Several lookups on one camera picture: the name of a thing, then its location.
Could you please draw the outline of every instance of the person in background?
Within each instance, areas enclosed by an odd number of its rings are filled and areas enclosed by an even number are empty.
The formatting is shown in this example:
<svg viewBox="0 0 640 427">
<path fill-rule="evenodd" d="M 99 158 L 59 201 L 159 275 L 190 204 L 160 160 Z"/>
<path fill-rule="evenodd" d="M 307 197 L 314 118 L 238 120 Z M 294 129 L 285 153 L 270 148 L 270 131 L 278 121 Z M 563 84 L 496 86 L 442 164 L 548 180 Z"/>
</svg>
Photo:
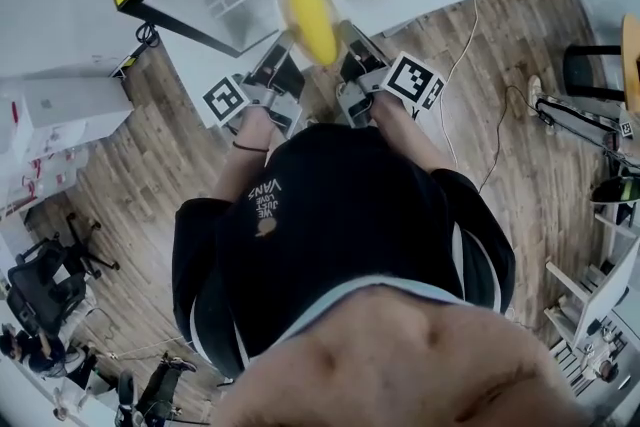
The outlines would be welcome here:
<svg viewBox="0 0 640 427">
<path fill-rule="evenodd" d="M 82 411 L 87 400 L 95 396 L 91 389 L 87 389 L 87 385 L 93 369 L 98 364 L 98 357 L 92 344 L 83 347 L 82 350 L 86 356 L 82 365 L 67 377 L 64 377 L 62 385 L 53 390 L 53 399 L 56 405 L 53 410 L 53 416 L 61 422 L 64 422 L 70 414 L 77 416 Z M 111 386 L 105 393 L 109 393 L 113 388 L 114 386 Z"/>
<path fill-rule="evenodd" d="M 27 364 L 35 374 L 45 374 L 64 366 L 66 350 L 59 338 L 49 338 L 44 331 L 30 337 L 24 331 L 18 334 L 10 326 L 2 327 L 0 351 L 14 361 Z"/>
<path fill-rule="evenodd" d="M 169 358 L 165 353 L 135 407 L 121 404 L 116 426 L 162 427 L 170 416 L 177 414 L 173 407 L 173 395 L 182 373 L 197 370 L 193 363 L 181 358 Z"/>
<path fill-rule="evenodd" d="M 30 337 L 24 331 L 16 333 L 13 326 L 5 324 L 0 336 L 0 352 L 20 363 L 27 363 L 36 374 L 49 378 L 64 377 L 84 361 L 84 353 L 68 349 L 76 329 L 96 307 L 96 296 L 87 286 L 85 298 L 65 319 L 55 338 L 43 331 L 36 337 Z"/>
</svg>

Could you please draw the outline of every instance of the black office chair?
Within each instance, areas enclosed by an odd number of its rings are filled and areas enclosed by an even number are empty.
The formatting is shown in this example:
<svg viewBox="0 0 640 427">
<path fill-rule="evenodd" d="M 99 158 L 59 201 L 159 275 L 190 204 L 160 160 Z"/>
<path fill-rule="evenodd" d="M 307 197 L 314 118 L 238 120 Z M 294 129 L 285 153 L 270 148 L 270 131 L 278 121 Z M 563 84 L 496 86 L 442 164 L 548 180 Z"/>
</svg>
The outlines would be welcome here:
<svg viewBox="0 0 640 427">
<path fill-rule="evenodd" d="M 114 271 L 119 271 L 120 264 L 118 264 L 118 262 L 114 262 L 114 263 L 105 262 L 101 258 L 98 258 L 96 255 L 91 253 L 91 251 L 89 251 L 89 243 L 91 242 L 91 237 L 94 232 L 100 231 L 102 229 L 102 225 L 98 222 L 93 223 L 91 225 L 89 235 L 86 238 L 81 239 L 78 235 L 78 232 L 75 229 L 75 226 L 73 225 L 73 221 L 75 221 L 76 219 L 77 219 L 77 216 L 73 212 L 66 217 L 69 233 L 71 233 L 71 237 L 73 238 L 73 245 L 65 248 L 68 250 L 68 255 L 64 261 L 64 267 L 65 269 L 67 269 L 67 272 L 69 274 L 86 272 L 92 278 L 100 279 L 100 277 L 102 276 L 102 272 L 99 269 L 96 269 L 93 266 L 93 263 L 97 263 L 99 265 L 102 265 L 103 267 L 107 267 L 108 269 L 111 269 Z M 56 233 L 54 235 L 55 240 L 58 240 L 59 237 L 60 237 L 59 233 Z M 26 261 L 26 258 L 29 255 L 31 255 L 38 247 L 39 245 L 36 245 L 26 253 L 22 255 L 18 255 L 16 257 L 16 261 L 19 264 L 24 263 Z"/>
<path fill-rule="evenodd" d="M 84 299 L 85 272 L 56 283 L 53 277 L 69 257 L 68 249 L 56 238 L 39 242 L 25 256 L 34 251 L 38 256 L 7 273 L 11 284 L 7 304 L 29 335 L 36 336 L 42 329 L 56 337 L 64 320 Z"/>
<path fill-rule="evenodd" d="M 620 55 L 620 46 L 599 45 L 581 46 L 569 45 L 562 60 L 562 76 L 564 92 L 568 96 L 582 96 L 599 100 L 625 101 L 624 91 L 609 89 L 595 84 L 590 55 Z"/>
<path fill-rule="evenodd" d="M 85 239 L 81 239 L 76 232 L 75 227 L 73 226 L 73 221 L 76 220 L 76 214 L 70 213 L 67 216 L 67 226 L 69 227 L 69 232 L 73 237 L 73 246 L 69 247 L 69 251 L 71 253 L 71 258 L 65 264 L 65 268 L 69 271 L 69 274 L 73 274 L 76 270 L 80 270 L 78 263 L 84 267 L 86 272 L 88 272 L 92 278 L 100 279 L 102 276 L 102 272 L 99 269 L 96 269 L 92 263 L 97 263 L 102 265 L 103 267 L 107 267 L 108 269 L 119 271 L 120 264 L 118 262 L 108 263 L 98 258 L 96 255 L 89 251 L 89 242 L 91 241 L 91 236 L 96 231 L 100 231 L 102 229 L 102 225 L 99 222 L 95 222 L 91 225 L 89 230 L 89 235 Z"/>
</svg>

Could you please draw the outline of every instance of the desk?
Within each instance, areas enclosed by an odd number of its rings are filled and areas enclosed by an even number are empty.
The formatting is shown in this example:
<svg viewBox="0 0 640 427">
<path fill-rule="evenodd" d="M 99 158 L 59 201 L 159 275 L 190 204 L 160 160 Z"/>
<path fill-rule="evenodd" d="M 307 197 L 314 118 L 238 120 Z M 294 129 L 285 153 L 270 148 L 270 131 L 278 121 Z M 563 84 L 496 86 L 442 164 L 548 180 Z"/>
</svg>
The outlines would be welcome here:
<svg viewBox="0 0 640 427">
<path fill-rule="evenodd" d="M 565 84 L 569 96 L 587 96 L 602 100 L 625 102 L 627 111 L 640 113 L 640 77 L 638 60 L 640 59 L 640 21 L 632 14 L 622 20 L 621 45 L 572 45 L 567 48 L 567 57 L 588 55 L 619 55 L 622 57 L 624 91 L 586 85 Z"/>
<path fill-rule="evenodd" d="M 368 37 L 463 0 L 344 0 L 348 15 Z M 224 76 L 245 74 L 258 64 L 277 34 L 238 58 L 216 51 L 180 34 L 159 28 L 162 41 L 184 88 L 207 128 L 216 118 L 203 96 Z M 300 70 L 312 63 L 294 47 L 291 53 Z"/>
</svg>

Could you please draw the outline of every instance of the person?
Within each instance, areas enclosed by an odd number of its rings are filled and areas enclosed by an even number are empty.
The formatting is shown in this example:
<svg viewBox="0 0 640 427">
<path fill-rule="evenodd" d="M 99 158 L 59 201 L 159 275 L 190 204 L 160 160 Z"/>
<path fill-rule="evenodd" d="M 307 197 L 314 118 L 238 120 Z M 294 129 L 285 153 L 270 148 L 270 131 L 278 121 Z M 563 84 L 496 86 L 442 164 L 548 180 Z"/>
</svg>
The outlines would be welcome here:
<svg viewBox="0 0 640 427">
<path fill-rule="evenodd" d="M 78 415 L 90 397 L 95 396 L 87 389 L 89 378 L 98 364 L 95 346 L 89 344 L 82 348 L 85 358 L 82 365 L 62 379 L 62 385 L 53 390 L 55 409 L 53 416 L 64 422 L 70 414 Z"/>
<path fill-rule="evenodd" d="M 26 363 L 36 374 L 44 374 L 63 365 L 66 356 L 59 338 L 51 338 L 42 330 L 34 337 L 24 331 L 16 334 L 10 326 L 3 326 L 0 351 L 14 361 Z"/>
<path fill-rule="evenodd" d="M 167 418 L 176 414 L 173 396 L 182 373 L 197 370 L 193 363 L 177 357 L 169 358 L 165 353 L 135 408 L 131 411 L 126 407 L 129 404 L 121 405 L 116 426 L 162 427 Z"/>
<path fill-rule="evenodd" d="M 548 350 L 500 314 L 515 256 L 476 187 L 395 97 L 371 114 L 265 165 L 275 127 L 246 109 L 211 198 L 176 215 L 180 331 L 220 369 L 242 360 L 216 425 L 586 426 Z"/>
<path fill-rule="evenodd" d="M 580 368 L 587 381 L 601 379 L 605 383 L 612 383 L 620 373 L 618 364 L 611 361 L 612 353 L 617 352 L 614 335 L 603 327 L 595 339 L 585 348 Z"/>
<path fill-rule="evenodd" d="M 76 329 L 96 308 L 93 290 L 87 286 L 86 295 L 78 307 L 65 319 L 57 337 L 50 337 L 40 330 L 38 336 L 30 337 L 26 332 L 11 325 L 3 325 L 0 336 L 0 352 L 9 358 L 27 363 L 31 371 L 45 377 L 63 377 L 76 370 L 84 361 L 82 352 L 69 350 Z"/>
</svg>

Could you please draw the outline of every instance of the wrist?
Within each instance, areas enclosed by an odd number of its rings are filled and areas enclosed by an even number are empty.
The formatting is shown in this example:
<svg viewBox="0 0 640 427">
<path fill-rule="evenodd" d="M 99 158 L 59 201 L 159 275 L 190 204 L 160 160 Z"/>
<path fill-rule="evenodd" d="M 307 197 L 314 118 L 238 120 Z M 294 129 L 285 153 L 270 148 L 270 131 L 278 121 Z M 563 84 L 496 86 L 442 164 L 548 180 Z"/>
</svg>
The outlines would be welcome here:
<svg viewBox="0 0 640 427">
<path fill-rule="evenodd" d="M 395 124 L 404 118 L 411 118 L 400 99 L 387 92 L 378 95 L 371 108 L 371 117 L 378 125 Z"/>
<path fill-rule="evenodd" d="M 271 133 L 261 130 L 251 130 L 242 128 L 234 141 L 240 146 L 255 148 L 256 150 L 268 150 L 271 144 Z"/>
</svg>

